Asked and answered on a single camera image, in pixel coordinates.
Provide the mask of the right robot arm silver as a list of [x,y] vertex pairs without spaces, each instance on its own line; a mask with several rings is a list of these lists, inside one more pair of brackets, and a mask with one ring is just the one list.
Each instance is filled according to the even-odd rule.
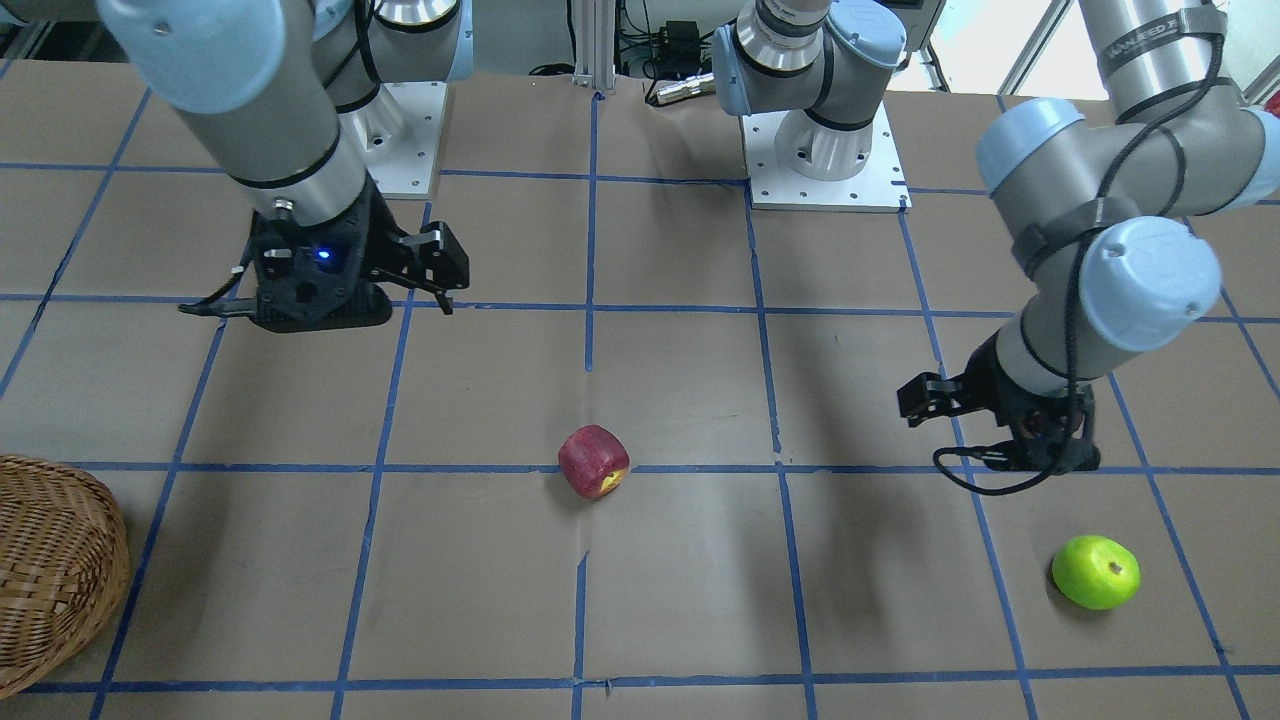
[[[180,311],[297,333],[380,325],[384,284],[444,314],[470,260],[444,222],[403,231],[370,163],[408,146],[398,83],[462,79],[468,1],[99,1],[147,86],[250,197],[248,261]],[[229,290],[246,269],[250,299]]]

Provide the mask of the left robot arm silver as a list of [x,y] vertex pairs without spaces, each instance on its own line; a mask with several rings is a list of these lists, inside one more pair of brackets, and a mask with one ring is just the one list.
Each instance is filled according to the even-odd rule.
[[[947,378],[897,392],[910,427],[988,411],[1007,441],[954,447],[1037,480],[1100,465],[1092,380],[1161,348],[1215,304],[1221,269],[1183,223],[1277,188],[1277,119],[1245,104],[1222,69],[1228,15],[1211,1],[1084,1],[1116,120],[1037,97],[980,136],[982,182],[1036,284],[1024,309]],[[716,29],[712,69],[746,132],[759,193],[778,202],[850,191],[876,160],[876,117],[906,47],[876,1],[750,1]]]

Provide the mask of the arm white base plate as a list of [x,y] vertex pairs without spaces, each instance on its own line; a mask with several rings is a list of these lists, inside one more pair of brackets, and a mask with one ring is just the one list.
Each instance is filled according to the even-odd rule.
[[431,197],[448,92],[440,81],[383,85],[364,106],[339,114],[385,199]]
[[739,120],[756,209],[896,213],[913,206],[883,105],[855,131],[818,126],[800,110]]

